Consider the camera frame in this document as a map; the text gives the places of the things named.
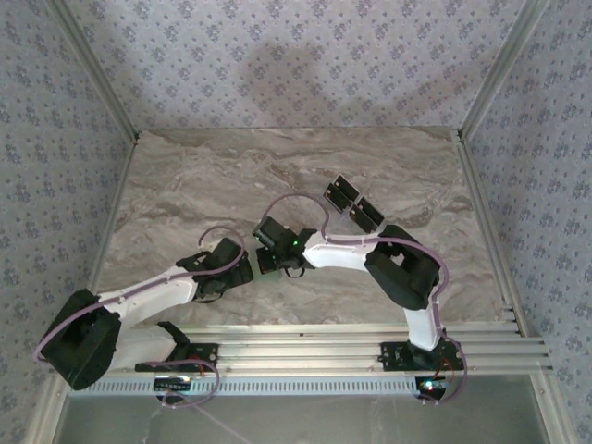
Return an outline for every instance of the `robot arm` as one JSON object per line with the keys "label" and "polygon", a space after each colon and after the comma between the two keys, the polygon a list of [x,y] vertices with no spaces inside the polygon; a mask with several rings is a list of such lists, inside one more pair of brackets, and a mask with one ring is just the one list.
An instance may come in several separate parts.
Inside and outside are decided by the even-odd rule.
{"label": "robot arm", "polygon": [[[87,307],[116,297],[120,299],[81,315],[61,329],[43,347],[44,359],[73,389],[78,390],[89,387],[110,369],[133,368],[135,364],[146,361],[187,358],[191,350],[183,335],[172,324],[159,323],[159,327],[150,328],[148,333],[144,329],[138,331],[132,327],[167,308],[191,301],[203,302],[207,295],[222,294],[251,282],[253,271],[246,252],[238,263],[225,272],[191,276],[191,272],[217,270],[230,264],[240,252],[239,245],[224,238],[213,252],[202,252],[181,259],[162,275],[140,284],[98,295],[86,289],[76,291],[46,335]],[[137,294],[123,297],[132,292]]]}
{"label": "robot arm", "polygon": [[[299,235],[267,216],[253,235],[265,247],[257,250],[261,272],[279,268],[311,269],[337,266],[370,273],[387,296],[402,307],[412,349],[433,351],[440,342],[429,295],[438,284],[439,265],[413,247],[376,242],[377,237],[417,241],[402,228],[387,226],[370,236],[327,236],[315,229]],[[401,258],[400,264],[392,259]]]}
{"label": "robot arm", "polygon": [[[413,361],[429,367],[438,359],[438,348],[443,339],[429,300],[433,287],[438,284],[438,264],[413,247],[377,242],[377,237],[388,237],[416,243],[401,228],[387,226],[379,235],[331,236],[328,241],[316,229],[303,229],[296,235],[267,216],[253,235],[265,246],[257,250],[262,274],[281,268],[305,270],[327,266],[370,273],[390,299],[403,308],[409,324],[408,349]],[[224,238],[213,252],[181,259],[162,275],[140,284],[99,295],[88,290],[75,292],[47,334],[69,317],[98,302],[117,297],[119,300],[77,317],[47,342],[42,349],[43,357],[73,389],[85,389],[108,370],[136,368],[146,371],[148,369],[142,369],[139,364],[144,362],[165,362],[162,368],[167,369],[166,361],[184,360],[198,354],[170,323],[159,323],[158,327],[142,330],[132,327],[169,307],[192,301],[210,302],[213,300],[204,300],[207,295],[221,295],[228,289],[251,282],[253,271],[246,252],[227,271],[214,271],[215,274],[209,276],[203,274],[230,264],[240,252],[239,245]],[[397,264],[392,257],[402,257],[402,261]],[[192,272],[201,275],[192,276]],[[129,297],[131,292],[136,293],[133,298]],[[178,367],[177,370],[191,371]]]}

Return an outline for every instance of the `marble surface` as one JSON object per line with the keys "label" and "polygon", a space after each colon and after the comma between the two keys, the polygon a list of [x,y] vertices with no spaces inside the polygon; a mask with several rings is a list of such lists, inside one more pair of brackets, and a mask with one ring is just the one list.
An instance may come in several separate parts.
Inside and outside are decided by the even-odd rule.
{"label": "marble surface", "polygon": [[[370,276],[310,270],[301,279],[259,275],[251,236],[267,205],[293,190],[320,196],[343,174],[387,217],[448,262],[445,321],[493,321],[501,298],[450,138],[433,129],[210,129],[144,132],[132,159],[115,232],[100,276],[113,290],[157,275],[198,252],[207,228],[244,235],[255,281],[215,303],[156,316],[178,324],[400,323],[402,309]],[[302,198],[271,213],[295,231],[319,227],[323,213]],[[331,210],[329,233],[361,234]],[[213,247],[224,231],[214,231]]]}

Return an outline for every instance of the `purple cable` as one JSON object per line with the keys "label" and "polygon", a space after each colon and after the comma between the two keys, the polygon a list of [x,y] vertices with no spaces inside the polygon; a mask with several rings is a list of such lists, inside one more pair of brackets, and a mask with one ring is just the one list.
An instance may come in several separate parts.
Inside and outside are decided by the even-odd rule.
{"label": "purple cable", "polygon": [[[163,363],[148,362],[148,363],[144,363],[144,364],[156,367],[156,366],[161,365]],[[230,433],[230,435],[235,436],[236,438],[240,439],[245,444],[252,444],[252,442],[249,439],[245,438],[239,432],[237,432],[233,428],[229,427],[228,425],[224,424],[222,421],[220,421],[215,416],[213,416],[211,413],[209,413],[208,411],[206,411],[205,409],[203,409],[201,407],[202,404],[204,404],[204,403],[210,401],[212,398],[214,398],[214,395],[216,394],[216,392],[218,391],[218,388],[220,387],[220,372],[218,372],[218,369],[215,368],[212,364],[208,363],[207,361],[204,361],[201,359],[183,359],[183,360],[178,360],[178,361],[167,361],[166,362],[166,365],[184,365],[184,364],[203,365],[204,367],[207,367],[210,370],[212,370],[212,372],[214,372],[214,376],[216,377],[216,382],[214,383],[214,387],[210,390],[210,392],[204,398],[201,398],[200,400],[197,400],[197,401],[184,402],[182,404],[167,404],[167,398],[171,397],[171,396],[179,396],[183,400],[185,400],[185,401],[187,400],[187,397],[185,395],[183,395],[182,393],[179,393],[177,391],[169,391],[165,396],[163,396],[163,399],[161,401],[161,405],[165,408],[173,409],[173,410],[183,409],[186,407],[193,407],[193,408],[197,409],[198,412],[200,412],[201,414],[206,416],[210,421],[218,424],[220,427],[222,427],[224,430],[226,430],[228,433]]]}
{"label": "purple cable", "polygon": [[446,398],[443,401],[436,401],[436,404],[438,404],[439,402],[446,402],[446,401],[451,401],[451,400],[455,399],[464,389],[464,386],[466,384],[466,377],[468,375],[468,367],[467,367],[466,356],[464,355],[463,347],[461,347],[461,344],[458,341],[454,340],[453,338],[450,338],[446,334],[446,332],[444,331],[444,328],[442,327],[442,324],[440,322],[440,313],[439,313],[439,309],[438,309],[438,296],[442,293],[442,291],[444,291],[444,289],[446,289],[446,287],[448,286],[448,284],[450,282],[450,271],[449,271],[448,267],[446,266],[446,263],[444,262],[444,260],[434,250],[425,247],[421,243],[413,242],[411,240],[405,240],[405,239],[399,239],[399,238],[386,238],[386,237],[385,238],[375,237],[375,238],[364,239],[364,240],[331,239],[331,238],[329,238],[329,236],[326,233],[327,225],[329,223],[329,212],[327,211],[327,209],[325,208],[323,203],[320,201],[320,199],[317,199],[313,195],[308,194],[306,192],[296,191],[296,192],[291,192],[291,193],[279,196],[276,200],[274,200],[267,207],[267,209],[264,212],[264,217],[269,214],[271,209],[279,201],[286,199],[288,197],[296,197],[296,196],[305,197],[307,199],[310,199],[311,201],[316,202],[323,209],[323,211],[325,212],[325,221],[323,222],[323,225],[321,225],[321,228],[319,229],[319,231],[321,233],[321,236],[323,236],[323,239],[325,239],[325,241],[328,243],[332,243],[334,245],[350,245],[350,246],[358,246],[358,245],[381,243],[381,242],[396,243],[398,245],[405,245],[408,247],[415,248],[415,250],[419,250],[420,252],[427,254],[432,259],[434,259],[434,261],[436,261],[438,263],[440,269],[442,270],[443,278],[442,278],[442,282],[438,285],[438,288],[436,289],[436,291],[434,291],[434,294],[431,295],[432,305],[433,305],[432,309],[434,310],[434,324],[436,324],[436,330],[438,331],[438,334],[444,340],[447,340],[452,345],[454,345],[456,350],[461,354],[463,370],[462,370],[461,385],[456,389],[456,391],[454,393],[452,393],[452,395],[450,395],[448,398]]}
{"label": "purple cable", "polygon": [[231,227],[222,226],[222,225],[216,225],[216,226],[210,227],[202,234],[200,239],[197,241],[197,245],[201,246],[205,235],[214,229],[225,229],[227,231],[234,233],[239,238],[240,252],[239,252],[238,256],[232,262],[230,262],[229,264],[226,264],[224,266],[221,266],[221,267],[217,268],[216,270],[188,271],[188,272],[184,272],[184,273],[177,273],[176,275],[171,275],[170,277],[162,277],[158,280],[155,280],[153,282],[141,285],[140,287],[130,290],[121,296],[115,296],[113,298],[109,298],[104,301],[94,303],[93,305],[89,305],[88,307],[83,308],[82,310],[78,311],[77,313],[68,316],[66,319],[64,319],[62,322],[60,322],[52,331],[50,331],[47,335],[45,335],[45,337],[39,342],[39,344],[37,345],[37,347],[33,351],[33,360],[37,363],[46,363],[47,361],[45,361],[45,359],[41,357],[41,352],[45,348],[45,346],[53,338],[55,338],[56,335],[60,331],[62,331],[67,326],[69,326],[72,322],[74,322],[78,318],[80,318],[90,312],[93,312],[94,310],[97,310],[101,307],[104,307],[105,305],[108,305],[109,303],[118,302],[118,301],[121,301],[122,299],[126,300],[132,296],[142,293],[143,291],[152,289],[152,288],[157,287],[159,285],[166,284],[167,282],[169,282],[171,280],[188,278],[188,277],[192,277],[192,276],[215,275],[215,274],[222,273],[222,272],[232,268],[234,265],[236,265],[239,262],[239,260],[242,258],[242,254],[246,251],[246,248],[244,245],[244,239],[242,238],[242,236],[239,234],[239,232],[236,229],[231,228]]}

